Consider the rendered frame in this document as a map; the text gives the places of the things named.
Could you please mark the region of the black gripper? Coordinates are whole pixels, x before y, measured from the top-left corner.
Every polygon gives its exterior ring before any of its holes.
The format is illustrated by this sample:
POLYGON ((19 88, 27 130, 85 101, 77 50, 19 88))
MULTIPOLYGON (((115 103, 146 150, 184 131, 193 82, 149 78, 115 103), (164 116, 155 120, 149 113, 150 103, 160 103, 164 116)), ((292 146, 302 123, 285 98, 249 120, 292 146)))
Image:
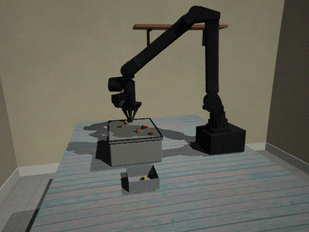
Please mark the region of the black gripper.
POLYGON ((141 106, 141 102, 136 101, 136 96, 135 96, 135 103, 133 103, 133 104, 125 104, 125 103, 124 103, 124 104, 121 106, 122 111, 123 111, 124 114, 126 115, 128 121, 130 120, 131 122, 133 122, 134 117, 135 117, 135 114, 136 114, 136 112, 137 112, 137 110, 138 110, 138 108, 139 108, 140 106, 141 106), (127 111, 128 111, 129 117, 128 117, 127 111), (133 116, 132 116, 132 111, 134 111, 134 112, 133 112, 133 116))

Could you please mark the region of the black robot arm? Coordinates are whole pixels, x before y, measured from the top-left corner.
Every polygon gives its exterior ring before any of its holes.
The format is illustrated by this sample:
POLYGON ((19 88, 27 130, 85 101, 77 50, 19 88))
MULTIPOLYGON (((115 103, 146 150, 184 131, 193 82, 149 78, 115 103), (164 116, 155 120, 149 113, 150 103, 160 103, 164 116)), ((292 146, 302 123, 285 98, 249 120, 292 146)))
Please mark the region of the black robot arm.
POLYGON ((150 60, 172 44, 176 39, 188 31, 196 23, 205 23, 205 71, 206 94, 202 108, 210 112, 210 119, 206 128, 212 133, 231 132, 228 119, 225 118, 224 106, 218 95, 219 92, 219 19, 220 12, 202 6, 193 6, 169 29, 155 39, 130 61, 121 67, 123 77, 109 78, 110 92, 121 92, 111 95, 116 108, 125 104, 135 103, 134 74, 144 67, 150 60), (203 20, 203 21, 201 21, 203 20), (134 73, 134 74, 133 74, 134 73), (124 92, 122 92, 124 90, 124 92), (131 93, 127 93, 131 92, 131 93))

